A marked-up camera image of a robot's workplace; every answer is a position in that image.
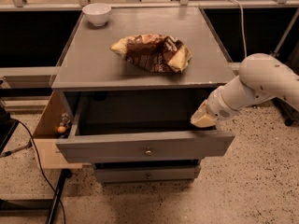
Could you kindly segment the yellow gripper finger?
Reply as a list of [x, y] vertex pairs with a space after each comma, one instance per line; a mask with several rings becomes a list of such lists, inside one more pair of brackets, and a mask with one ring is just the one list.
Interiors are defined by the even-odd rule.
[[212, 127], [216, 124], [217, 118], [209, 110], [207, 100], [205, 100], [191, 117], [191, 124], [198, 128]]

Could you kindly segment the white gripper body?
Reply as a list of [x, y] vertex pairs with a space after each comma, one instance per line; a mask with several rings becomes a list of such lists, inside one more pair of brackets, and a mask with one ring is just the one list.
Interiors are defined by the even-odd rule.
[[238, 114], [236, 105], [236, 89], [219, 86], [209, 94], [206, 102], [206, 112], [214, 120], [227, 120]]

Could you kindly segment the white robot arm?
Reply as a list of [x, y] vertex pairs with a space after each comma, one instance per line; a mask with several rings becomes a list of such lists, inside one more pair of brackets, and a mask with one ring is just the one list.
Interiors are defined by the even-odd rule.
[[191, 117], [191, 124], [206, 128], [231, 119], [247, 106], [279, 98], [299, 110], [299, 76], [276, 58], [256, 53], [239, 65], [238, 75], [209, 94]]

